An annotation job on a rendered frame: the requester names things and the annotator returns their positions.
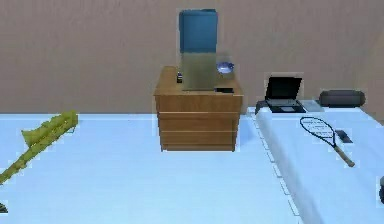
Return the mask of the blue and grey box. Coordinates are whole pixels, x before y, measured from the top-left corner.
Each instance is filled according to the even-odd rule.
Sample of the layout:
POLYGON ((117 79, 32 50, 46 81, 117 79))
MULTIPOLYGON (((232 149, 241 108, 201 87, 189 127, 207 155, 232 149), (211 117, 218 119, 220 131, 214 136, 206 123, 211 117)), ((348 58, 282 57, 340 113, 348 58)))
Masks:
POLYGON ((211 91, 215 86, 218 14, 215 9, 179 13, 183 89, 211 91))

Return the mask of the white bed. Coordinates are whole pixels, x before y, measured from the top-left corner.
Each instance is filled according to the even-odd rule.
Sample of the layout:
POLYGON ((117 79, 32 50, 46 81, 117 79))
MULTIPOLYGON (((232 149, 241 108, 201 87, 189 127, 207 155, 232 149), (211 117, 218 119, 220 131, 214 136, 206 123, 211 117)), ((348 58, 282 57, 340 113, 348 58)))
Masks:
POLYGON ((384 126, 360 108, 308 112, 343 130, 337 145, 355 163, 348 166, 327 143, 305 131, 302 113, 247 109, 285 181, 304 224, 384 224, 384 126))

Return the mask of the dark grey flat phone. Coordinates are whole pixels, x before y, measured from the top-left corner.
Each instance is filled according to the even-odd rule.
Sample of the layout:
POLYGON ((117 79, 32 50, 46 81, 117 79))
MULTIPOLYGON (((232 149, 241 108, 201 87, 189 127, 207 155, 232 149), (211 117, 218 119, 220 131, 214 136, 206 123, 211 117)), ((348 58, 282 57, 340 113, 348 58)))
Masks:
POLYGON ((344 130, 336 130, 335 133, 338 135, 338 137, 343 143, 352 143, 352 140, 349 138, 349 136, 344 130))

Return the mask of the blue bowl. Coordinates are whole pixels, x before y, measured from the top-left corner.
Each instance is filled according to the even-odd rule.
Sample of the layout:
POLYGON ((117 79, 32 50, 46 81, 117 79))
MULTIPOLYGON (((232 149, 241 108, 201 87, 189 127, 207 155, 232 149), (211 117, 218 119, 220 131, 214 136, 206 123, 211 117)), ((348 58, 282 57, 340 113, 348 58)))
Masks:
POLYGON ((217 71, 221 74, 229 74, 234 70, 234 64, 232 62, 219 62, 217 64, 217 71))

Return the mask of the black laptop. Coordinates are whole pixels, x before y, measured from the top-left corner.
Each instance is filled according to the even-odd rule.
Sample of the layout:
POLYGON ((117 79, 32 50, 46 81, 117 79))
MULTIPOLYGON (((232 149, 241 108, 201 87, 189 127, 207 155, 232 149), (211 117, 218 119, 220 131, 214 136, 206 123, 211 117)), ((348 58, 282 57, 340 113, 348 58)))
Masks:
POLYGON ((265 102, 273 113, 305 113, 296 99, 301 85, 299 77, 270 77, 265 102))

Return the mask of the black tennis racket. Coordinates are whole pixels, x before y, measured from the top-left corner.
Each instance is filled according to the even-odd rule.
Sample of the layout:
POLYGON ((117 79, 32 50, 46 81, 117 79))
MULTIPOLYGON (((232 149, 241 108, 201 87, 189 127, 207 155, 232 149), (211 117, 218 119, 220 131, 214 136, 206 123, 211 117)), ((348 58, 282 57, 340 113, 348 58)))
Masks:
POLYGON ((309 134, 330 145, 349 167, 355 166, 355 163, 337 145, 336 133, 330 124, 321 118, 310 116, 301 117, 299 123, 301 127, 309 134))

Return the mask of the brown wooden chest of drawers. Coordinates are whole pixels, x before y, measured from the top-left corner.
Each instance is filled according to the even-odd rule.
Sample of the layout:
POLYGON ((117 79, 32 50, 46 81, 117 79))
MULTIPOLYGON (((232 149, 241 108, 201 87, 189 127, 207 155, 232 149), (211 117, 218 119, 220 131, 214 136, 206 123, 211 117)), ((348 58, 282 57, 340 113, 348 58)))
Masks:
POLYGON ((183 91, 177 68, 165 66, 154 90, 161 150, 235 151, 243 91, 236 79, 219 78, 232 93, 183 91))

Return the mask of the dark grey pillow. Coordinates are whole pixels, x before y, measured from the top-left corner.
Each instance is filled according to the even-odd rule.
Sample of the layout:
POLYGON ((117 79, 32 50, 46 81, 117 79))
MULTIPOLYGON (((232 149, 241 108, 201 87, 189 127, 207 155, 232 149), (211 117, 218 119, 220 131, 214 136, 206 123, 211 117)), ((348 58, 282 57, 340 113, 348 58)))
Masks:
POLYGON ((365 101, 365 94, 357 90, 327 90, 319 96, 321 106, 332 108, 360 107, 365 101))

